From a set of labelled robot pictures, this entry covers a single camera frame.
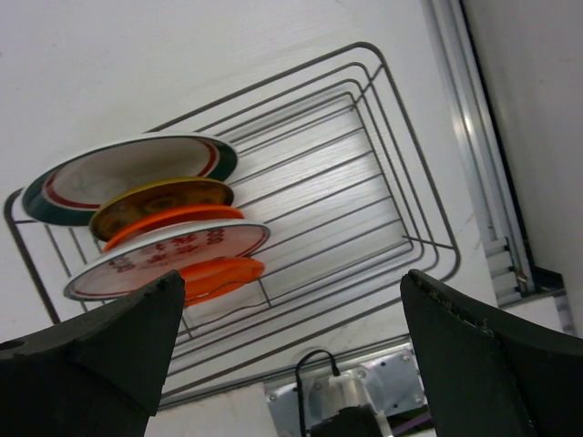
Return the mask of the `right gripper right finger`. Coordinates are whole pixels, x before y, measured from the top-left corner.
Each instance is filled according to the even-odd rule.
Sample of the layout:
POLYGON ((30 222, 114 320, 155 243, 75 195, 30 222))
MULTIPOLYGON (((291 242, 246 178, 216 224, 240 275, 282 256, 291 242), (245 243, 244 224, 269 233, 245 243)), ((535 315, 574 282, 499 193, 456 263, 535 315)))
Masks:
POLYGON ((412 269, 401 300, 439 436, 579 436, 582 340, 412 269))

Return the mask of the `pink plate red characters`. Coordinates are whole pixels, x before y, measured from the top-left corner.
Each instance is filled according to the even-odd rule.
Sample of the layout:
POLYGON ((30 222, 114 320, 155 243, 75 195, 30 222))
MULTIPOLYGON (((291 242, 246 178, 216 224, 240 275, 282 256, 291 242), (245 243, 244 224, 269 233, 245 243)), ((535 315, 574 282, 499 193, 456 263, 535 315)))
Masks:
POLYGON ((68 280, 63 294, 77 301, 116 299, 171 270, 248 256, 270 235, 268 226, 247 219, 170 225, 105 251, 68 280))

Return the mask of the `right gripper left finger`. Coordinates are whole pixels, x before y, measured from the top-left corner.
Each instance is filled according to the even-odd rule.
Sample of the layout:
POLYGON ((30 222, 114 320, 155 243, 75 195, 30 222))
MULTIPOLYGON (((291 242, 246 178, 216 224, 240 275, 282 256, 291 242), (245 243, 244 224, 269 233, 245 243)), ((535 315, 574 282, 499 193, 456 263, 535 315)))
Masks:
POLYGON ((159 408, 185 281, 175 270, 1 344, 4 436, 142 436, 159 408))

